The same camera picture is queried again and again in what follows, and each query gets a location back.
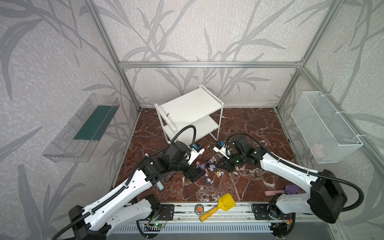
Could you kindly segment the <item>purple kuromi figure black bow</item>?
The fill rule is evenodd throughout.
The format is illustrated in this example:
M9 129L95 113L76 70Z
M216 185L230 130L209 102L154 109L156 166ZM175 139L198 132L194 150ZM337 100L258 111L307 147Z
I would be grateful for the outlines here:
M207 163L207 168L212 172L216 173L217 172L217 167L215 163Z

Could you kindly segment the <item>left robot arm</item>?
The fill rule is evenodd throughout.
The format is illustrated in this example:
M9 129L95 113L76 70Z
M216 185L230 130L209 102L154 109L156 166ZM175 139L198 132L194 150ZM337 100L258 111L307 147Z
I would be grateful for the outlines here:
M149 217L160 208L154 197L147 197L129 207L127 203L170 173L182 173L192 183L205 174L204 170L193 165L203 150L195 143L196 135L195 126L184 127L165 148L141 159L131 175L117 188L90 205L73 207L69 212L71 222L53 239L73 230L75 240L105 240L123 224Z

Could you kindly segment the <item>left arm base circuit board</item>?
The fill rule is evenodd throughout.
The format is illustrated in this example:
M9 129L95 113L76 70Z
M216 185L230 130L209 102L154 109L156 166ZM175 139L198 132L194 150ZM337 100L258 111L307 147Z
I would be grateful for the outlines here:
M145 224L146 232L159 232L167 226L167 222L149 222Z

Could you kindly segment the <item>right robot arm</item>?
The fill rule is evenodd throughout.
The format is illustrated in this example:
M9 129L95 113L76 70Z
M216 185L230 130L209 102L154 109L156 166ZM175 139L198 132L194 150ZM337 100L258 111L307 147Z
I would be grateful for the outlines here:
M261 169L278 175L303 190L302 194L275 194L268 203L267 213L272 219L282 215L307 214L334 224L340 213L359 207L364 192L356 184L338 179L333 172L304 168L272 153L259 141L253 147L245 133L235 133L214 147L223 155L216 167L233 172L236 166L259 164Z

